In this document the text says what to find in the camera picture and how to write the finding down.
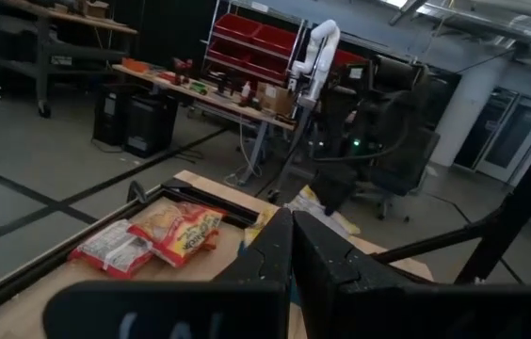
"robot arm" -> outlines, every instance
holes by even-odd
[[[314,106],[320,97],[320,90],[329,76],[330,64],[334,59],[334,54],[337,50],[337,44],[339,43],[340,38],[341,31],[339,30],[337,23],[333,20],[326,20],[312,30],[310,42],[305,54],[305,60],[293,62],[289,89],[295,90],[299,77],[302,74],[309,74],[317,61],[314,74],[312,74],[312,82],[310,84],[309,92],[307,96],[301,98],[304,105]],[[320,44],[324,39],[327,39],[326,44],[322,50],[320,50]]]

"white pillar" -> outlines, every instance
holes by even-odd
[[[454,163],[506,66],[507,61],[498,57],[461,74],[456,91],[437,125],[436,132],[441,138],[431,161],[446,167]]]

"red storage bin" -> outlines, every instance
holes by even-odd
[[[245,66],[248,70],[278,81],[286,79],[286,60],[272,56],[252,55]]]
[[[253,38],[253,44],[283,56],[291,56],[297,34],[263,24]]]
[[[234,14],[226,14],[217,20],[213,30],[230,38],[250,42],[261,24]]]
[[[334,54],[334,59],[332,60],[332,64],[334,66],[343,66],[347,63],[354,63],[354,62],[365,62],[366,58],[361,56],[356,56],[353,53],[337,50],[337,52]]]
[[[238,67],[245,67],[245,64],[249,61],[247,49],[225,40],[214,41],[209,47],[207,55]]]

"black computer tower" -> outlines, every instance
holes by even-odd
[[[126,152],[145,158],[169,147],[178,112],[177,99],[166,92],[135,95],[127,112]]]
[[[146,89],[133,84],[102,85],[94,108],[92,137],[112,146],[123,145],[130,98],[143,91]]]

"workbench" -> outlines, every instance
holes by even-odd
[[[182,171],[175,175],[175,179],[186,183],[197,189],[202,195],[217,196],[220,199],[233,204],[236,208],[245,208],[253,211],[255,214],[266,208],[277,208],[267,202],[260,201],[242,192],[239,192],[230,187],[215,183],[200,175],[191,173],[189,171]],[[140,206],[137,208],[139,202],[133,200],[125,204],[122,208],[114,211],[110,215],[97,221],[85,231],[80,234],[72,236],[70,239],[63,241],[54,249],[49,250],[42,256],[32,260],[27,265],[22,266],[15,272],[12,272],[7,277],[0,281],[7,282],[9,278],[20,274],[20,271],[29,270],[31,266],[37,265],[38,262],[49,260],[56,256],[58,249],[68,243],[74,246],[86,238],[89,234],[100,230],[104,226],[110,224],[112,220],[121,218],[123,211],[129,211],[136,208],[137,213],[131,217],[132,221],[141,221],[148,218],[151,214],[159,210],[159,206],[168,203],[166,198],[156,199],[151,198],[154,192],[159,189],[156,187],[150,190],[147,195],[149,199],[148,206]],[[196,253],[193,258],[182,268],[173,268],[159,259],[153,258],[146,266],[142,267],[136,274],[135,280],[144,281],[209,281],[215,277],[223,268],[231,263],[237,256],[237,249],[243,239],[243,231],[231,224],[220,224],[219,238],[217,240],[217,248],[212,251],[200,251]],[[360,250],[371,252],[382,252],[383,248],[351,236],[349,241]],[[426,265],[417,261],[406,259],[394,263],[395,266],[408,271],[409,273],[418,275],[420,277],[432,280],[431,273]],[[0,338],[8,339],[35,339],[43,338],[44,333],[41,326],[41,313],[46,302],[59,290],[69,286],[73,283],[78,283],[87,280],[105,280],[107,276],[102,272],[81,261],[70,261],[64,264],[54,265],[47,274],[39,276],[33,283],[31,283],[25,290],[18,293],[16,298],[12,298],[0,305]],[[303,317],[301,309],[296,304],[290,305],[289,313],[289,338],[306,338],[305,327],[303,324]]]
[[[51,64],[52,56],[60,57],[80,57],[86,59],[97,59],[105,61],[121,61],[123,57],[129,56],[130,37],[137,34],[135,29],[127,27],[125,24],[119,24],[112,20],[83,17],[69,13],[62,13],[53,8],[45,8],[31,4],[26,0],[0,0],[0,5],[17,8],[27,13],[37,16],[36,28],[37,36],[37,56],[36,63],[20,62],[16,60],[7,60],[0,57],[0,67],[22,73],[36,80],[36,95],[38,99],[38,111],[40,116],[49,118],[51,108],[48,104],[48,76],[50,74],[110,74],[108,68],[96,70],[75,70],[65,69]],[[84,24],[93,29],[102,28],[111,32],[119,32],[124,35],[122,40],[122,50],[106,49],[110,46],[101,46],[101,48],[75,46],[64,42],[51,41],[49,37],[50,22],[53,19],[68,21],[77,24]]]
[[[223,119],[234,121],[245,125],[248,128],[255,129],[255,131],[257,131],[257,138],[255,139],[255,145],[249,156],[250,166],[247,166],[243,174],[238,178],[238,184],[240,185],[247,182],[252,175],[251,168],[255,169],[258,165],[259,155],[266,138],[267,127],[278,126],[287,131],[293,131],[295,129],[294,125],[278,121],[273,115],[268,115],[251,107],[239,106],[239,96],[230,97],[215,94],[216,89],[209,84],[205,84],[208,88],[208,93],[203,95],[194,90],[190,90],[188,85],[176,86],[171,84],[170,81],[163,79],[152,72],[138,73],[127,69],[122,65],[113,65],[113,69],[134,76],[135,78],[151,82],[158,88],[171,89],[190,96],[196,99],[194,104],[195,108],[202,109],[203,111],[215,114]]]

